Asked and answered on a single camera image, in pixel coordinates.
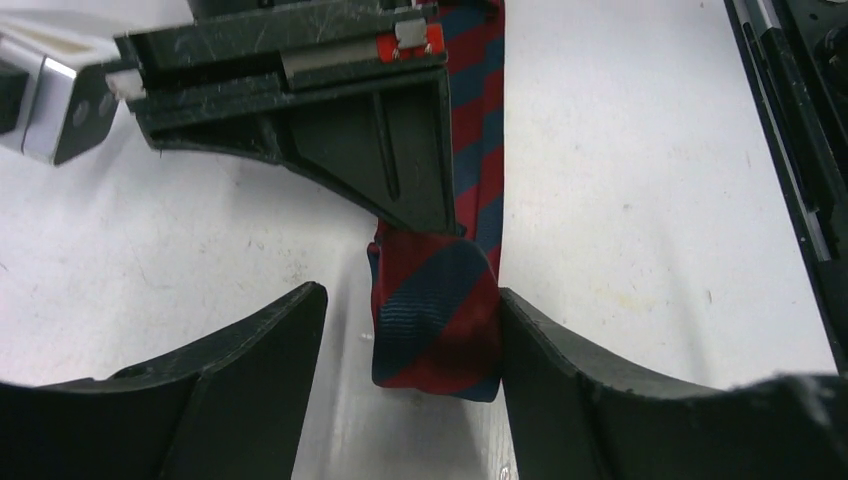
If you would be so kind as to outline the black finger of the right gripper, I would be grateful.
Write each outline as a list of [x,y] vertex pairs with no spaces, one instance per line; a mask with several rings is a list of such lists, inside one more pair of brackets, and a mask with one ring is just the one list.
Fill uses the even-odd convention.
[[456,233],[445,69],[300,92],[281,123],[303,175],[399,229]]

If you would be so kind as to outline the red navy striped tie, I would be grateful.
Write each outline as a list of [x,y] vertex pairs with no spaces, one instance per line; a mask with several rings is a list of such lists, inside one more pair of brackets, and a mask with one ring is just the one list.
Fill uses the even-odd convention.
[[504,210],[506,7],[443,1],[452,106],[456,235],[380,222],[367,249],[372,380],[491,402],[502,376],[497,285]]

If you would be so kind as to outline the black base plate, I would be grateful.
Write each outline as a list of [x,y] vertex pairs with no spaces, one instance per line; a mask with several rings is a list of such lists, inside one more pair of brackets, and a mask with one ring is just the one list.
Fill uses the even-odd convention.
[[839,373],[847,371],[847,4],[725,0]]

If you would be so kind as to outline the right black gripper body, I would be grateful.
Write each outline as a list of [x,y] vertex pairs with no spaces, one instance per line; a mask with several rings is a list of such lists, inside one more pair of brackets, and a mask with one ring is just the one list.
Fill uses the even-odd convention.
[[364,96],[377,149],[447,159],[438,7],[424,1],[194,1],[189,24],[119,35],[113,91],[149,145],[261,159],[253,116]]

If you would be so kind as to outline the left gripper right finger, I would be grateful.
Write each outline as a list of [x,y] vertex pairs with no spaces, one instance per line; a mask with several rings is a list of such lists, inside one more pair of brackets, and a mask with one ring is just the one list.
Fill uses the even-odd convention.
[[635,364],[501,292],[503,386],[523,479],[843,479],[847,381],[727,391]]

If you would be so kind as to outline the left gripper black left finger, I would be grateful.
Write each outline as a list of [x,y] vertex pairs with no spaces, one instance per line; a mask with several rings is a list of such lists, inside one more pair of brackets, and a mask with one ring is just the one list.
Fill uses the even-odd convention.
[[1,387],[5,479],[287,479],[327,308],[307,282],[104,380]]

